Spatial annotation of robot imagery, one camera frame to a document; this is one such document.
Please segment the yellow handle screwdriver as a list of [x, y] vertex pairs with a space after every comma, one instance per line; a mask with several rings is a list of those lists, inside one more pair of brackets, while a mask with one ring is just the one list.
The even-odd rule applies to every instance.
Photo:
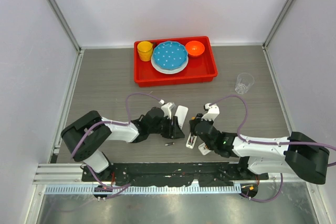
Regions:
[[191, 120], [189, 121], [189, 123], [190, 123], [190, 137], [191, 137], [191, 139], [193, 139], [193, 137], [195, 136], [195, 134], [194, 134], [195, 119], [196, 119], [196, 117], [192, 117]]

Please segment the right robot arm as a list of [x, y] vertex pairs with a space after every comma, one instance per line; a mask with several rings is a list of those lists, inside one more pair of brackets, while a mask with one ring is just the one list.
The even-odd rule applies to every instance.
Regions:
[[295, 174], [323, 185], [326, 182], [329, 150], [301, 132], [280, 138], [256, 138], [220, 132], [199, 114], [189, 121], [191, 133], [207, 150], [224, 158], [238, 157], [237, 173], [242, 179], [264, 173]]

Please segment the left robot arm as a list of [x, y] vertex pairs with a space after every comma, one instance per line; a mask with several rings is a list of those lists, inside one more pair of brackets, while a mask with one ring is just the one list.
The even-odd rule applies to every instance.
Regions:
[[182, 131], [188, 108], [179, 105], [175, 114], [175, 104], [167, 103], [153, 107], [145, 115], [128, 122], [108, 120], [98, 111], [90, 111], [61, 132], [61, 138], [75, 162], [83, 162], [98, 180], [105, 182], [112, 174], [111, 163], [100, 146], [105, 141], [140, 143], [151, 134], [159, 134], [166, 139], [184, 138]]

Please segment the slim white remote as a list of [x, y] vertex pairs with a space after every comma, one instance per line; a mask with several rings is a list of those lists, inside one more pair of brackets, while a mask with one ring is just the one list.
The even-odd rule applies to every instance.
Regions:
[[196, 140], [197, 140], [197, 135], [190, 133], [187, 138], [185, 146], [192, 150], [195, 146]]

